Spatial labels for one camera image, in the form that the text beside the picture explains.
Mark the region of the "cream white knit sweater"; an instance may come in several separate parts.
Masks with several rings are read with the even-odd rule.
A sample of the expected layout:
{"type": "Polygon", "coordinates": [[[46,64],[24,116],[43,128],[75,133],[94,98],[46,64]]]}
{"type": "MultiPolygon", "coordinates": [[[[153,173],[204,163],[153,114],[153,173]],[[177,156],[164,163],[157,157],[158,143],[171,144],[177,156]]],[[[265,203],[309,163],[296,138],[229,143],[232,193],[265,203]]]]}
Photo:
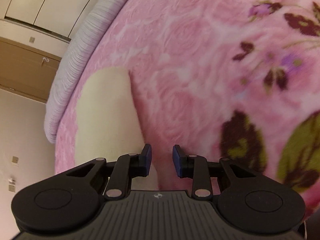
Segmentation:
{"type": "Polygon", "coordinates": [[[145,146],[134,106],[129,72],[104,68],[85,82],[76,103],[75,164],[95,158],[116,161],[145,146]]]}

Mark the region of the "pink rose pattern blanket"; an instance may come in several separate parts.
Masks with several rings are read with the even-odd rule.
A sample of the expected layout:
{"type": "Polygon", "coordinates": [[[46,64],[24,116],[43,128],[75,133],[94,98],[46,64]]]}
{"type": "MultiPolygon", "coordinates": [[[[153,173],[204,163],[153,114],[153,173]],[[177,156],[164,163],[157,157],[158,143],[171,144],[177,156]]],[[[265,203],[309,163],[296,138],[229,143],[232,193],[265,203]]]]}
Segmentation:
{"type": "Polygon", "coordinates": [[[89,59],[56,134],[55,172],[75,166],[76,103],[104,68],[128,70],[150,175],[190,190],[172,147],[229,158],[319,209],[319,0],[128,0],[89,59]]]}

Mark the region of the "brown wooden door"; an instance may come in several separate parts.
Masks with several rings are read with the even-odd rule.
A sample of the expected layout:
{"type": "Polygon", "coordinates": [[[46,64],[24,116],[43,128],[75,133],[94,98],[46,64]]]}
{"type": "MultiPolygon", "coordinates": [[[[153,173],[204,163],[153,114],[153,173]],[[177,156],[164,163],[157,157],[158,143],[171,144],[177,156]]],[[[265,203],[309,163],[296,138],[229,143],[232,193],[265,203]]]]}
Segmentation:
{"type": "Polygon", "coordinates": [[[1,89],[47,102],[61,58],[1,38],[1,89]]]}

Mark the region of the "lilac striped duvet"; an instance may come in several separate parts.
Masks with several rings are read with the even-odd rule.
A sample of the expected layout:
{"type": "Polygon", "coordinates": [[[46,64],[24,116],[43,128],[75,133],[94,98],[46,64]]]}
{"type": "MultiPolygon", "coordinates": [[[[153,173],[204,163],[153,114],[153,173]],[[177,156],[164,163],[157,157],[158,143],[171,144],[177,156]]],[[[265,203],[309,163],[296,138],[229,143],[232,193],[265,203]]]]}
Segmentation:
{"type": "Polygon", "coordinates": [[[98,0],[81,23],[62,57],[46,103],[44,132],[56,142],[57,129],[93,52],[128,0],[98,0]]]}

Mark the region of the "white wardrobe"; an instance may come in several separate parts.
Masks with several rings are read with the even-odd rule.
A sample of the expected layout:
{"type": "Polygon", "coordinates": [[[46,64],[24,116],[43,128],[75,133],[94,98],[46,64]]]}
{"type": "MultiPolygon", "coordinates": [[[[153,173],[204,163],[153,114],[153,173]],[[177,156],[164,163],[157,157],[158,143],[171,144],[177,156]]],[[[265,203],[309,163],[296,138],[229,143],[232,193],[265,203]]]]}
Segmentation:
{"type": "Polygon", "coordinates": [[[65,41],[98,0],[1,0],[1,19],[65,41]]]}

